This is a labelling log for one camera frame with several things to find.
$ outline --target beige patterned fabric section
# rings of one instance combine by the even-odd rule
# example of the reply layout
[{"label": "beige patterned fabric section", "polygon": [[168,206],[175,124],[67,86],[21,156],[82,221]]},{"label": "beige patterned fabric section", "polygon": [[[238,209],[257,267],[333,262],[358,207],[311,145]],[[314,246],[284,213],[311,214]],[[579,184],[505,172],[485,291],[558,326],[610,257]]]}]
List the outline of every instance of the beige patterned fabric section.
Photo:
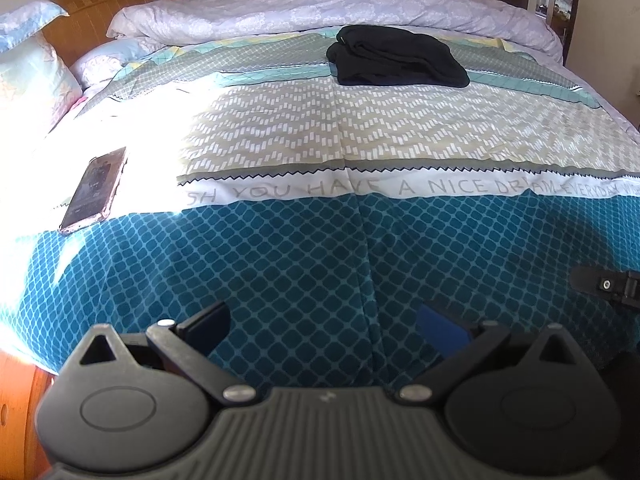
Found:
[{"label": "beige patterned fabric section", "polygon": [[198,177],[413,158],[640,171],[640,146],[601,108],[475,83],[347,87],[330,77],[222,89],[181,157],[183,176]]}]

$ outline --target smartphone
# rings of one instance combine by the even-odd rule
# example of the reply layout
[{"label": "smartphone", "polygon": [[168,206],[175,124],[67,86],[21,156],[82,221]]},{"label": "smartphone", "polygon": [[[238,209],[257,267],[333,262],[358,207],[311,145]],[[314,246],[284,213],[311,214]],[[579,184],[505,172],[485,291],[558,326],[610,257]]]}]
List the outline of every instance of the smartphone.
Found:
[{"label": "smartphone", "polygon": [[120,148],[89,162],[62,219],[60,234],[69,235],[109,217],[126,161],[127,149]]}]

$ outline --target ribbed gray plastic surface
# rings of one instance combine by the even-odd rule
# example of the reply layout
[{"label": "ribbed gray plastic surface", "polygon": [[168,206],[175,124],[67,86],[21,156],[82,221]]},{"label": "ribbed gray plastic surface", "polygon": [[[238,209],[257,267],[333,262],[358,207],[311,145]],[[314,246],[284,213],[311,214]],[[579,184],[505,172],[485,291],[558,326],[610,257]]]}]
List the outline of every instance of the ribbed gray plastic surface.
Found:
[{"label": "ribbed gray plastic surface", "polygon": [[[88,478],[56,469],[53,479]],[[257,406],[222,412],[196,447],[137,480],[508,480],[458,449],[425,408],[380,388],[274,388]],[[571,480],[607,480],[599,468]]]}]

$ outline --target silver screw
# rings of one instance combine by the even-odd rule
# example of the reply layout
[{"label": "silver screw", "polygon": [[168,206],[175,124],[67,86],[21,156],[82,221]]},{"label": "silver screw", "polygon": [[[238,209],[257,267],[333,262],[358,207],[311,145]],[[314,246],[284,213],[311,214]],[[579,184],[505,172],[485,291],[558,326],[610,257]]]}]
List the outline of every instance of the silver screw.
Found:
[{"label": "silver screw", "polygon": [[229,402],[249,402],[255,399],[255,390],[248,384],[234,384],[225,388],[222,396]]},{"label": "silver screw", "polygon": [[433,391],[431,388],[422,386],[421,384],[408,384],[400,388],[400,398],[408,402],[424,402],[431,399]]}]

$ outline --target phone screen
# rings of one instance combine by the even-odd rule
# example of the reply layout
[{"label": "phone screen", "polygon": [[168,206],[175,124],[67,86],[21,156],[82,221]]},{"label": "phone screen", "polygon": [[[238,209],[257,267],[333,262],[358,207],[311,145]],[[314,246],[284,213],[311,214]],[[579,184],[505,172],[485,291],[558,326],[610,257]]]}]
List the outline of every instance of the phone screen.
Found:
[{"label": "phone screen", "polygon": [[124,165],[125,148],[99,156],[89,163],[65,218],[60,225],[64,230],[82,220],[100,216],[110,206],[114,188]]}]

